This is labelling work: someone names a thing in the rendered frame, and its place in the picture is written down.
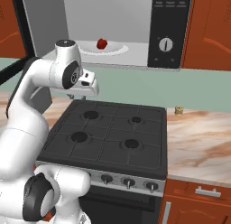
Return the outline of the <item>black microwave door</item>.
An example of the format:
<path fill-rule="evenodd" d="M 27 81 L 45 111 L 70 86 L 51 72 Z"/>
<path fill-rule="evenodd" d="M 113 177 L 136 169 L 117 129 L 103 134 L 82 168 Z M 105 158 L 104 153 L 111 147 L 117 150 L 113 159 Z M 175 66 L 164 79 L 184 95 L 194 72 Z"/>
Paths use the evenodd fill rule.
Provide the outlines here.
<path fill-rule="evenodd" d="M 9 117 L 11 105 L 36 109 L 43 114 L 52 103 L 50 93 L 52 84 L 49 79 L 52 61 L 35 56 L 23 0 L 13 0 L 13 4 L 23 39 L 25 56 L 0 70 L 0 85 L 19 71 L 23 72 L 8 101 L 5 114 Z"/>

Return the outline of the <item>red-brown drawer front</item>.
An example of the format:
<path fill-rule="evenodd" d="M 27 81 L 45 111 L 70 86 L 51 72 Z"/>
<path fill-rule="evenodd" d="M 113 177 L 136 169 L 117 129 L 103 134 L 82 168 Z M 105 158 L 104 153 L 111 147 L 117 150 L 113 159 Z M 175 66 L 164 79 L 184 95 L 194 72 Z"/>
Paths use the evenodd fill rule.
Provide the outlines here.
<path fill-rule="evenodd" d="M 195 190 L 201 186 L 204 190 L 217 189 L 221 193 L 221 196 L 210 197 L 205 195 L 196 194 Z M 179 197 L 184 199 L 193 199 L 196 201 L 214 202 L 217 204 L 231 206 L 231 188 L 225 188 L 216 185 L 208 185 L 197 182 L 186 182 L 168 179 L 165 184 L 164 195 Z"/>

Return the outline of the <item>silver microwave dial knob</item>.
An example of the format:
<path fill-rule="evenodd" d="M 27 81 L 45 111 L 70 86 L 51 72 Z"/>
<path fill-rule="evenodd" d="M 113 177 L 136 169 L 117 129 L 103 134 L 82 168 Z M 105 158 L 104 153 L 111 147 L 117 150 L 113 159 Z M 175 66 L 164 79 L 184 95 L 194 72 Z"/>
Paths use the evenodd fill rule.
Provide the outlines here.
<path fill-rule="evenodd" d="M 170 51 L 172 47 L 173 47 L 173 41 L 168 37 L 162 38 L 159 42 L 159 48 L 163 52 Z"/>

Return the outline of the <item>red-brown base cupboard door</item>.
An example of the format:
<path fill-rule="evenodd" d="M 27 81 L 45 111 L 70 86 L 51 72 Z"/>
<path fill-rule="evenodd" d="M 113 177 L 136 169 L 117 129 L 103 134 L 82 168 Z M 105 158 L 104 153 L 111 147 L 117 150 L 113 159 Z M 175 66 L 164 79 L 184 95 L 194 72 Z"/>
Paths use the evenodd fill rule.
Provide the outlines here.
<path fill-rule="evenodd" d="M 171 202 L 167 224 L 231 224 L 231 206 L 173 196 L 163 198 L 158 224 L 162 224 L 166 201 Z"/>

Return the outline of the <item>red bell pepper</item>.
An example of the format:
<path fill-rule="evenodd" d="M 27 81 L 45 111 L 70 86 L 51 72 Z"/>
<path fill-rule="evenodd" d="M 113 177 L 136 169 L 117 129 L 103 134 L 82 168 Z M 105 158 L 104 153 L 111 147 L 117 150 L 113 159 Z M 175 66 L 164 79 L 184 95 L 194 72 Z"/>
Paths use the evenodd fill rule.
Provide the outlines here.
<path fill-rule="evenodd" d="M 104 40 L 104 39 L 99 39 L 99 40 L 97 41 L 97 48 L 98 48 L 99 50 L 104 50 L 104 49 L 106 48 L 106 46 L 107 46 L 107 41 L 106 41 L 106 40 Z"/>

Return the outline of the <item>white round microwave turntable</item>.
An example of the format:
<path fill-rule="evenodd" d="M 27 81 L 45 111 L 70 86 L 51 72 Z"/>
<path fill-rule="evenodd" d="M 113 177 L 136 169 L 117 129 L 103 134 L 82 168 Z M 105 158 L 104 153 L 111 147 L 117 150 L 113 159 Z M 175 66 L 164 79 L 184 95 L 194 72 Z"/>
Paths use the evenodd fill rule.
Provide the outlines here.
<path fill-rule="evenodd" d="M 129 48 L 120 43 L 107 41 L 107 46 L 104 50 L 97 48 L 96 41 L 78 41 L 79 51 L 81 54 L 89 56 L 115 56 L 126 53 Z"/>

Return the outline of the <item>grey and black microwave oven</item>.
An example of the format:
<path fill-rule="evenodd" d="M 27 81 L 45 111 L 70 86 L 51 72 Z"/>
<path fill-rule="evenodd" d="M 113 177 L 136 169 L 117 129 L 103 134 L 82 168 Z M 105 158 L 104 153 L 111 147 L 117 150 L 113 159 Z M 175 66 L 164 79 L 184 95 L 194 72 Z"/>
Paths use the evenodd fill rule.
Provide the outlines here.
<path fill-rule="evenodd" d="M 84 67 L 177 70 L 181 67 L 191 0 L 23 0 L 35 55 L 55 57 L 55 42 L 120 42 L 115 56 L 80 54 Z M 170 51 L 159 48 L 162 38 Z"/>

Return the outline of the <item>black gas hob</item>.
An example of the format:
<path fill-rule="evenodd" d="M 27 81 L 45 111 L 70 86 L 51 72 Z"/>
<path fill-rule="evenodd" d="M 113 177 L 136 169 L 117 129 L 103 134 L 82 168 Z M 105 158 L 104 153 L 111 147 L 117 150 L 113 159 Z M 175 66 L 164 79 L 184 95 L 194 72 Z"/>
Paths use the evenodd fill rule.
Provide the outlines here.
<path fill-rule="evenodd" d="M 38 159 L 164 180 L 167 175 L 166 110 L 74 100 L 51 129 Z"/>

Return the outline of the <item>black and silver oven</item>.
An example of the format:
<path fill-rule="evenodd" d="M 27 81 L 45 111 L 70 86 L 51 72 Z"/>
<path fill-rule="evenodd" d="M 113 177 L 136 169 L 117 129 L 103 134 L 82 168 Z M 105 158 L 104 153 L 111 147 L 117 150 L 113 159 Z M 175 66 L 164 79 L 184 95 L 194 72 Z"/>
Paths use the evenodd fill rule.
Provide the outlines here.
<path fill-rule="evenodd" d="M 52 159 L 39 157 L 37 163 L 69 166 L 91 173 L 89 192 L 79 199 L 82 209 L 92 224 L 157 224 L 167 176 L 167 159 L 154 155 L 140 159 L 136 156 L 123 163 L 110 163 L 78 158 Z M 103 174 L 113 177 L 104 184 Z M 135 185 L 127 189 L 124 178 Z M 150 192 L 147 182 L 156 182 L 159 188 Z"/>

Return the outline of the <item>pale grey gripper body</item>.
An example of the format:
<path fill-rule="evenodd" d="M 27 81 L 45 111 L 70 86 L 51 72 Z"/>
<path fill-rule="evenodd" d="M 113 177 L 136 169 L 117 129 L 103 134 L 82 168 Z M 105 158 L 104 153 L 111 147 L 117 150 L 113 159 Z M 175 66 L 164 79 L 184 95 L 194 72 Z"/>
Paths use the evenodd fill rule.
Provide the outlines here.
<path fill-rule="evenodd" d="M 79 80 L 70 89 L 51 89 L 51 92 L 55 94 L 65 94 L 71 96 L 94 97 L 98 95 L 99 88 L 96 79 L 93 79 L 91 82 Z"/>

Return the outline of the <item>red-brown wall cupboard door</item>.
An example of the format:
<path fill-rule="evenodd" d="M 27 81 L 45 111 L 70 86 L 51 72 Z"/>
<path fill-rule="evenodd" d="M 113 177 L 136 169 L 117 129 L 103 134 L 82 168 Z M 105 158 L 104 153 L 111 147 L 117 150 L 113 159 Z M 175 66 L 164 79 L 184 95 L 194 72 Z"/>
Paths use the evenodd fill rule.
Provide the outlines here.
<path fill-rule="evenodd" d="M 21 59 L 24 56 L 13 0 L 0 0 L 0 58 Z"/>
<path fill-rule="evenodd" d="M 231 0 L 192 0 L 181 67 L 231 71 Z"/>

